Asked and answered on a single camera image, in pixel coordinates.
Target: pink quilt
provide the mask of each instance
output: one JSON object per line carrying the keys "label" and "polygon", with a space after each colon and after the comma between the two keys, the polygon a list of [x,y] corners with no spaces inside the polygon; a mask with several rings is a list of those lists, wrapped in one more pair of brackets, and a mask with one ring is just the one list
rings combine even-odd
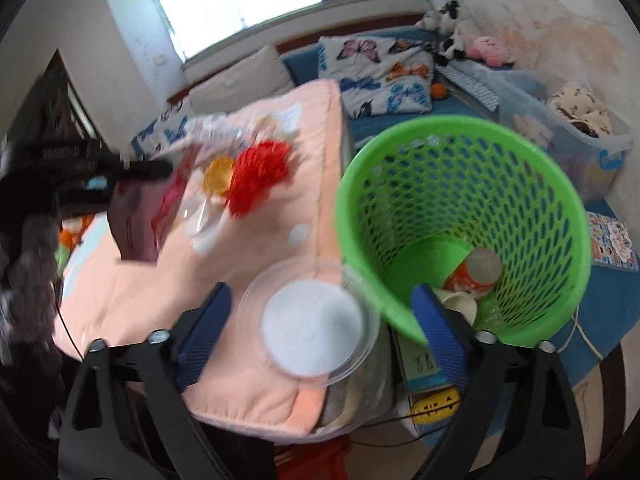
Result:
{"label": "pink quilt", "polygon": [[[256,112],[302,106],[298,142],[302,163],[292,184],[245,218],[228,218],[207,251],[195,251],[182,229],[171,232],[156,267],[121,262],[106,224],[98,218],[66,271],[62,316],[81,352],[96,338],[110,345],[144,340],[198,307],[216,282],[232,289],[232,315],[200,381],[184,393],[199,420],[263,437],[303,436],[316,425],[325,388],[297,389],[252,364],[236,334],[234,311],[252,280],[271,264],[294,256],[338,259],[334,202],[340,181],[342,110],[336,84],[313,81],[290,93],[251,104],[231,116],[246,125]],[[293,243],[290,233],[308,226]],[[56,320],[58,347],[77,357]]]}

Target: white cup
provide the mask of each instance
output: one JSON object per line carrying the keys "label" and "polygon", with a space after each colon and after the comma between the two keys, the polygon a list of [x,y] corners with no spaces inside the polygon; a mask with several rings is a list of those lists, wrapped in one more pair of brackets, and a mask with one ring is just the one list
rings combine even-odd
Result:
{"label": "white cup", "polygon": [[448,310],[455,310],[462,314],[469,325],[473,325],[478,313],[476,300],[466,292],[451,292],[450,290],[432,289],[440,303]]}

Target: window frame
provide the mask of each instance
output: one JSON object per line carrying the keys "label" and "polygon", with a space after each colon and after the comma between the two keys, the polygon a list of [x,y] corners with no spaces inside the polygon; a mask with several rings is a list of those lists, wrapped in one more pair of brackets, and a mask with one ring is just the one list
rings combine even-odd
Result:
{"label": "window frame", "polygon": [[320,10],[331,9],[332,7],[339,7],[347,4],[361,3],[367,0],[322,0],[317,4],[314,4],[308,7],[302,7],[301,9],[297,9],[297,10],[292,10],[291,12],[282,14],[280,16],[276,16],[275,18],[271,18],[270,20],[265,20],[264,22],[257,23],[256,25],[252,25],[251,27],[238,30],[236,33],[232,34],[231,36],[227,36],[223,40],[217,41],[216,43],[209,45],[207,48],[205,48],[204,50],[200,51],[199,53],[191,57],[186,57],[184,55],[184,49],[180,45],[180,41],[178,39],[177,34],[174,31],[173,26],[171,25],[171,21],[169,20],[169,17],[166,15],[166,12],[164,11],[162,2],[160,0],[155,0],[155,1],[156,1],[156,6],[158,7],[158,11],[162,16],[162,20],[164,21],[164,25],[166,26],[167,31],[169,32],[169,36],[171,37],[171,41],[174,44],[174,49],[177,55],[182,60],[182,68],[187,69],[188,67],[201,62],[203,59],[207,59],[213,54],[216,54],[217,52],[224,50],[225,48],[237,43],[238,41],[242,41],[245,38],[248,38],[251,35],[261,32],[263,30],[268,30],[271,27],[275,27],[282,23],[286,23],[290,20],[294,20],[302,16],[306,16],[308,14],[313,14]]}

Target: basket bottom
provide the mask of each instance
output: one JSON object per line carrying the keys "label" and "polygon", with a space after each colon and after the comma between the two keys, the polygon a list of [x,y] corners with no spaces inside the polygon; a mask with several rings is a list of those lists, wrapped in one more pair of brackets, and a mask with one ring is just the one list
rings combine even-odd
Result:
{"label": "basket bottom", "polygon": [[388,290],[407,308],[420,283],[442,288],[447,277],[472,251],[473,245],[451,235],[428,236],[398,252],[383,277]]}

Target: window sill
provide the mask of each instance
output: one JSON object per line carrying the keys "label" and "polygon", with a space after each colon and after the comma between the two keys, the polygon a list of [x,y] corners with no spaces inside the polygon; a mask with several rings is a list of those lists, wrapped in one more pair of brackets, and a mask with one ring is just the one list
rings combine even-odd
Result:
{"label": "window sill", "polygon": [[207,59],[210,56],[213,56],[216,53],[221,52],[222,50],[232,46],[233,44],[238,43],[239,41],[245,40],[253,34],[261,32],[263,30],[268,30],[271,27],[276,25],[281,25],[283,23],[289,22],[291,20],[295,20],[301,18],[303,16],[313,14],[315,12],[321,10],[327,10],[334,7],[340,7],[348,4],[356,4],[361,2],[366,2],[368,0],[325,0],[317,5],[305,7],[304,9],[295,10],[290,12],[289,14],[284,14],[283,16],[279,16],[277,18],[273,18],[272,20],[267,20],[266,22],[259,23],[258,25],[254,25],[253,27],[248,27],[245,30],[241,30],[236,32],[232,36],[225,38],[222,41],[214,43],[209,48],[206,48],[202,52],[199,52],[193,57],[190,57],[187,61],[182,64],[182,70],[186,70],[197,63],[201,62],[204,59]]}

